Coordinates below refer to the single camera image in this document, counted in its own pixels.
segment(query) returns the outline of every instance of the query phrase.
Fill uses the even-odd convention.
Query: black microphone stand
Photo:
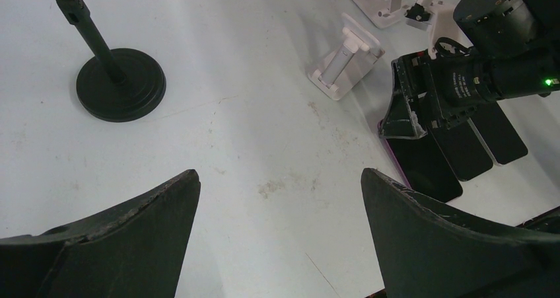
[[[93,116],[128,122],[154,110],[165,94],[165,75],[152,57],[134,49],[110,50],[83,0],[56,0],[95,55],[80,70],[76,92]]]

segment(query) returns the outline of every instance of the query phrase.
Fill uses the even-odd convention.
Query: white table surface
[[[446,0],[456,3],[458,0]],[[350,0],[85,0],[112,48],[167,77],[148,116],[113,124],[78,103],[92,56],[54,0],[0,0],[0,237],[37,235],[194,168],[202,191],[177,297],[358,297],[383,288],[360,175],[400,178],[372,133],[390,62],[427,47]],[[340,14],[386,55],[334,102],[304,74],[339,43]],[[463,183],[451,204],[519,224],[560,205],[560,94],[502,107],[529,156]]]

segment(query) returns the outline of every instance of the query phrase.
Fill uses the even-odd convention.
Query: black smartphone
[[[481,105],[470,124],[498,165],[525,157],[529,150],[497,103]]]
[[[463,187],[431,133],[421,139],[382,141],[410,188],[440,202],[463,194]]]
[[[468,123],[451,130],[430,130],[455,177],[469,181],[492,169],[494,162]]]

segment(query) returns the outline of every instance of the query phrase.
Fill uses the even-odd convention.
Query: black camera
[[[419,139],[480,106],[560,90],[560,0],[461,0],[454,20],[473,47],[440,38],[436,59],[424,51],[393,61],[380,137]]]

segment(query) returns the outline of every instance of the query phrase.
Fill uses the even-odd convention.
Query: round weighted base
[[[128,122],[152,112],[165,94],[165,75],[152,57],[134,49],[111,51],[126,74],[122,84],[110,79],[93,57],[78,74],[76,91],[93,116],[109,122]]]

